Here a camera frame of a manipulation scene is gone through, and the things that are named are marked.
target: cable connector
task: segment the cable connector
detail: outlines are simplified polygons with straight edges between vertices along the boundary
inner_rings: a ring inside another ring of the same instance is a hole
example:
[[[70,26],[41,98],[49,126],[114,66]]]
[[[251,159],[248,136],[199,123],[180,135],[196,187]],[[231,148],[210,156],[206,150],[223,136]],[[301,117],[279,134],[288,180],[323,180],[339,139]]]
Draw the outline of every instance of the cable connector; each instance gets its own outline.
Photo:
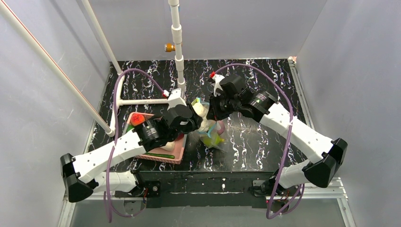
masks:
[[[170,96],[170,93],[167,90],[163,91],[163,97],[168,98]]]

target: gray floor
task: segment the gray floor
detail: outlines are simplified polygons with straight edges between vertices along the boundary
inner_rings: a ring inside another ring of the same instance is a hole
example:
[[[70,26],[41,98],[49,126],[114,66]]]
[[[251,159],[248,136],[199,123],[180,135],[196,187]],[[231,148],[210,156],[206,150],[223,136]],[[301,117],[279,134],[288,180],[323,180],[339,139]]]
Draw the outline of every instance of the gray floor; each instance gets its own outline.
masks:
[[[123,201],[113,202],[123,212]],[[139,203],[126,205],[127,212],[139,210]],[[136,218],[114,214],[109,224],[102,200],[78,202],[72,227],[344,227],[336,199],[302,200],[292,213],[267,220],[265,209],[251,207],[168,207],[146,209]]]

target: white pipe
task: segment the white pipe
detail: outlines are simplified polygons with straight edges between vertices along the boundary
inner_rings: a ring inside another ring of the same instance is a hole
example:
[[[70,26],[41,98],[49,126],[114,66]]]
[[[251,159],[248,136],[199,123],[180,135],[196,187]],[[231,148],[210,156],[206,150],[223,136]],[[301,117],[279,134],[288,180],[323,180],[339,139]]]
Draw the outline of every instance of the white pipe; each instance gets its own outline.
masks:
[[[113,133],[107,123],[97,113],[93,106],[86,100],[81,94],[78,88],[71,82],[67,75],[61,70],[49,53],[43,48],[38,40],[32,35],[32,33],[25,27],[25,25],[19,20],[11,8],[6,4],[4,0],[1,0],[3,4],[0,5],[0,11],[2,15],[9,21],[9,23],[16,29],[17,32],[25,39],[25,41],[32,47],[32,49],[39,55],[39,57],[46,63],[46,65],[62,80],[64,85],[74,94],[74,96],[81,102],[84,109],[94,118],[94,120],[102,127],[106,133]]]
[[[168,104],[166,98],[142,99],[142,100],[121,100],[121,105],[146,105],[146,104]]]
[[[184,78],[184,57],[181,47],[183,42],[182,28],[180,25],[180,14],[178,7],[180,6],[179,0],[168,0],[171,11],[171,20],[173,25],[171,25],[171,33],[173,34],[173,42],[175,44],[175,67],[178,74],[178,88],[181,89],[181,97],[185,99],[185,78]]]
[[[100,39],[99,41],[102,43],[103,47],[105,48],[105,50],[107,52],[107,55],[108,55],[109,59],[112,61],[115,69],[117,70],[117,74],[120,75],[122,73],[120,65],[118,64],[117,59],[115,58],[115,56],[113,54],[113,51],[112,51],[112,49],[111,49],[111,47],[110,47],[110,45],[109,45],[109,43],[108,43],[108,41],[106,39],[105,34],[103,33],[102,28],[100,27],[100,24],[99,24],[99,22],[98,22],[98,20],[96,18],[95,13],[93,12],[92,7],[90,6],[89,1],[88,0],[82,0],[82,4],[84,5],[84,7],[85,7],[85,9],[86,9],[86,11],[87,11],[87,13],[89,15],[89,18],[90,18],[93,26],[95,27],[97,35],[98,35],[98,37]]]

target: black marble table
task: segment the black marble table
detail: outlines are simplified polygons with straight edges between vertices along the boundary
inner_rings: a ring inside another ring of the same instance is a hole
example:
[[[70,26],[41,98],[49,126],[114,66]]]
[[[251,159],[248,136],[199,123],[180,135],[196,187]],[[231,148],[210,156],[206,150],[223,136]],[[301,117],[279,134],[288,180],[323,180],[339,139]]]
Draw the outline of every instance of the black marble table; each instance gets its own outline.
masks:
[[[184,76],[187,82],[187,101],[200,97],[206,99],[212,91],[212,85],[207,78],[212,71],[230,64],[245,63],[253,65],[264,71],[271,77],[289,97],[294,108],[294,115],[305,122],[299,97],[291,75],[288,61],[285,59],[257,59],[257,60],[188,60],[185,61]],[[148,72],[163,89],[171,91],[177,88],[177,72],[174,61],[121,61],[122,70],[138,68]],[[278,96],[274,86],[269,84],[262,75],[257,75],[254,70],[236,67],[222,72],[236,74],[246,78],[251,90],[265,89],[269,93]],[[103,96],[100,115],[110,123],[112,116],[113,87],[117,79],[117,73],[112,66]],[[122,99],[150,99],[161,98],[162,94],[150,80],[138,73],[129,73],[122,89]],[[119,127],[124,128],[131,112],[143,112],[159,114],[164,113],[167,105],[130,105],[122,106],[119,110]],[[194,135],[187,138],[183,160],[180,165],[155,162],[151,160],[131,158],[117,164],[116,171],[138,169],[140,171],[264,171],[274,172],[279,167],[282,157],[285,139],[275,131],[261,126],[252,119],[232,114],[224,120],[229,134],[229,146],[225,150],[215,148],[208,149],[202,142],[197,141]],[[99,148],[113,141],[105,131],[96,125],[93,132],[89,151]],[[302,162],[305,156],[294,146],[289,149],[286,165]]]

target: metal frame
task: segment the metal frame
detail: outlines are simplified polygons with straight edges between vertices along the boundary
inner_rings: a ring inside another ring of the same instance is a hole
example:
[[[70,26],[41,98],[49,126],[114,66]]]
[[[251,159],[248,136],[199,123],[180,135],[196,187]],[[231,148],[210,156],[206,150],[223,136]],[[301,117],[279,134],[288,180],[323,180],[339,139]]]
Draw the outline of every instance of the metal frame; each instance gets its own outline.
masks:
[[[296,91],[299,96],[299,100],[301,103],[302,110],[304,112],[305,119],[307,121],[307,125],[309,125],[312,129],[314,129],[314,125],[312,123],[311,115],[309,113],[308,105],[305,100],[304,92],[302,89],[301,82],[299,80],[299,75],[296,70],[295,64],[292,60],[288,60],[291,74],[293,76],[293,80],[295,83]],[[90,140],[88,140],[87,147],[85,152],[88,150],[90,145]],[[94,193],[91,195],[87,200],[102,200],[103,193]],[[134,200],[141,200],[142,198],[113,198],[113,200],[127,200],[127,201],[134,201]],[[305,192],[302,199],[337,199],[339,204],[339,209],[341,211],[341,215],[346,227],[355,227],[355,222],[352,217],[351,210],[348,205],[348,196],[345,192],[344,186],[342,184],[340,177],[334,177],[327,188],[319,188],[311,183],[305,184]],[[72,221],[72,215],[74,213],[75,203],[70,203],[67,201],[67,197],[64,197],[64,204],[62,207],[60,219],[59,219],[59,227],[67,227],[70,226]]]

